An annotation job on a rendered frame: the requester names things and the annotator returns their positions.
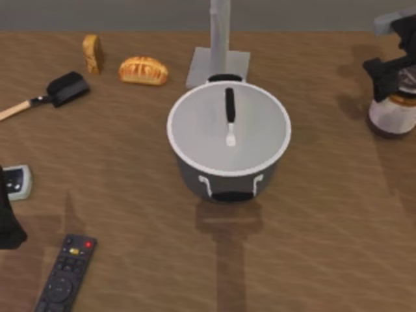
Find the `gray wall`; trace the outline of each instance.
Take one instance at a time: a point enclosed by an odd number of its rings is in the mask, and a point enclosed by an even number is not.
[[[209,30],[210,0],[0,0],[3,30]],[[233,0],[238,31],[371,30],[412,0]]]

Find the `bread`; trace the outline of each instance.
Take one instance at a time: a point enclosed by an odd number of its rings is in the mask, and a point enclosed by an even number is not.
[[[168,69],[151,57],[131,57],[121,64],[118,76],[124,83],[161,86],[168,79]]]
[[[88,34],[83,42],[84,58],[89,73],[101,73],[104,63],[103,48],[96,34]]]

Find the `remote control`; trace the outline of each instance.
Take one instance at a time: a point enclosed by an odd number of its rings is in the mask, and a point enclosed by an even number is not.
[[[96,245],[91,237],[65,237],[34,312],[71,311]]]
[[[25,200],[32,190],[32,175],[27,165],[3,168],[3,176],[10,201]]]

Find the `wooden table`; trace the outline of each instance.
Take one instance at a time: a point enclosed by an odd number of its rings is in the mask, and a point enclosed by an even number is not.
[[[29,240],[0,251],[0,310],[31,311],[66,233],[99,248],[73,312],[416,311],[416,137],[387,141],[365,125],[361,63],[400,55],[364,32],[233,33],[252,52],[249,81],[272,92],[293,126],[290,148],[258,199],[201,202],[183,184],[166,118],[209,35],[105,32],[102,75],[83,33],[0,33],[0,109],[75,70],[92,93],[0,124],[0,163],[29,164],[30,199],[13,204]],[[133,55],[163,61],[161,88],[122,84]]]

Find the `wooden handle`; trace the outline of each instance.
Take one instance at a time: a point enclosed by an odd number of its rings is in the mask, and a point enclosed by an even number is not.
[[[21,102],[20,104],[14,105],[13,107],[9,109],[4,110],[3,112],[0,112],[0,121],[3,121],[6,118],[16,115],[19,112],[26,111],[30,107],[31,107],[30,101],[24,101],[24,102]]]

